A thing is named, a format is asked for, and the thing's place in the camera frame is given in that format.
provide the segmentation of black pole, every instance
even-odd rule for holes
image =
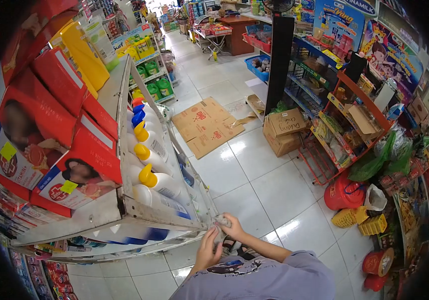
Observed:
[[[283,98],[283,93],[290,64],[291,45],[295,19],[273,15],[271,38],[271,69],[266,97],[267,115]]]

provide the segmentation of yellow price tag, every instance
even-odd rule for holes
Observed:
[[[60,188],[60,190],[62,192],[71,194],[74,191],[74,189],[76,189],[77,186],[78,186],[78,183],[74,183],[74,182],[67,180],[67,181],[65,181],[63,186]]]
[[[13,147],[9,141],[7,141],[1,149],[0,154],[2,157],[4,157],[4,159],[9,161],[16,154],[16,148]]]

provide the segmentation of green bottle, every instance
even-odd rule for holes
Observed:
[[[145,79],[146,77],[148,77],[148,73],[146,73],[146,69],[143,66],[138,66],[138,68],[136,68],[138,70],[139,75],[141,76],[141,79]]]
[[[156,84],[149,83],[146,87],[148,88],[148,92],[150,92],[154,101],[158,101],[159,99],[163,98]]]
[[[156,85],[159,87],[159,91],[163,97],[173,94],[173,89],[168,79],[161,78],[156,82]]]
[[[155,75],[159,72],[158,69],[158,63],[156,61],[150,61],[145,63],[146,66],[146,72],[148,73],[148,76]]]

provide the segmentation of yellow bottle cap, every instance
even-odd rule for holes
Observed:
[[[158,183],[158,177],[151,173],[151,167],[151,164],[147,164],[138,175],[139,181],[149,188],[155,187]]]
[[[134,153],[141,160],[146,160],[150,157],[150,149],[140,143],[134,146]]]
[[[145,128],[143,128],[145,126],[145,121],[141,121],[138,125],[136,125],[136,127],[133,129],[134,135],[136,136],[136,138],[138,139],[138,141],[140,142],[144,142],[148,139],[148,131],[146,131]]]

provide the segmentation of store aisle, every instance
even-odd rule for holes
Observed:
[[[178,32],[168,33],[180,66],[175,87],[179,101],[168,103],[177,114],[206,97],[213,97],[237,119],[250,112],[244,97],[252,94],[244,81],[254,75],[244,57],[209,54]],[[296,151],[277,158],[262,133],[259,120],[245,124],[246,130],[197,160],[174,128],[176,139],[210,186],[219,212],[238,217],[243,229],[270,243],[292,251],[313,250],[329,267],[336,280],[336,300],[372,300],[380,294],[363,288],[362,260],[373,249],[369,237],[356,226],[335,227],[323,200],[324,187],[312,184],[312,176]],[[68,265],[80,300],[167,300],[186,278],[194,264],[199,243],[165,253],[105,262],[90,266]]]

